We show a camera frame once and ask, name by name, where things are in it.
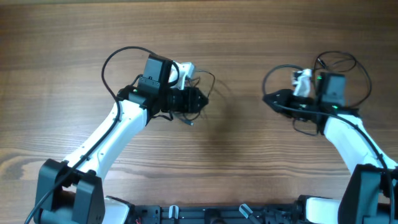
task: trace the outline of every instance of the table surface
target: table surface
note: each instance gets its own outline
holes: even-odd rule
[[[61,161],[104,120],[113,99],[100,71],[114,50],[138,45],[217,77],[194,126],[154,119],[127,145],[104,193],[137,205],[292,202],[341,198],[349,172],[323,136],[292,129],[261,101],[272,67],[311,67],[317,54],[354,54],[373,80],[365,127],[398,159],[396,1],[189,1],[0,7],[0,223],[21,223],[40,166]],[[106,79],[118,91],[142,73],[147,54],[115,56]],[[290,88],[277,72],[269,91]],[[347,73],[347,99],[366,93]],[[207,92],[211,78],[201,75]]]

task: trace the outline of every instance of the wood grain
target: wood grain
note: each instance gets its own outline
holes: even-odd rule
[[[322,136],[295,132],[261,102],[272,67],[312,66],[324,50],[349,51],[374,84],[361,106],[368,132],[398,159],[396,1],[205,1],[0,7],[0,223],[21,223],[37,174],[102,122],[112,99],[100,79],[105,58],[147,47],[217,76],[206,119],[193,127],[155,119],[112,166],[104,191],[136,204],[291,202],[300,194],[341,198],[349,172]],[[146,54],[117,55],[114,91],[142,73]],[[269,91],[289,87],[275,73]],[[211,78],[202,76],[208,91]],[[348,75],[350,101],[366,92]]]

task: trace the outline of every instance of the wooden table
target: wooden table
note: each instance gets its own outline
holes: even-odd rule
[[[368,132],[398,159],[396,1],[202,1],[0,8],[0,223],[21,223],[37,174],[61,161],[104,120],[113,100],[100,71],[114,50],[138,45],[193,62],[218,81],[206,116],[187,126],[154,119],[112,166],[106,195],[135,204],[292,202],[341,198],[349,172],[323,137],[295,132],[261,101],[261,81],[284,63],[311,67],[324,50],[349,51],[368,69],[361,106]],[[147,54],[115,56],[114,91],[142,73]],[[267,88],[289,88],[291,70]],[[349,101],[366,92],[347,74]],[[207,92],[211,78],[202,75]]]

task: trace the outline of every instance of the wooden surface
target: wooden surface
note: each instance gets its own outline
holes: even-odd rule
[[[312,66],[324,50],[349,51],[374,84],[361,107],[377,143],[398,159],[396,1],[138,2],[0,7],[0,223],[21,223],[37,174],[104,120],[113,101],[100,79],[106,57],[127,45],[194,62],[219,80],[194,126],[155,119],[112,166],[106,195],[135,204],[292,202],[341,198],[349,172],[322,136],[297,133],[261,101],[272,67]],[[109,64],[114,91],[143,71],[147,54]],[[288,88],[290,70],[267,88]],[[205,74],[201,88],[208,91]],[[350,73],[350,101],[366,91]]]

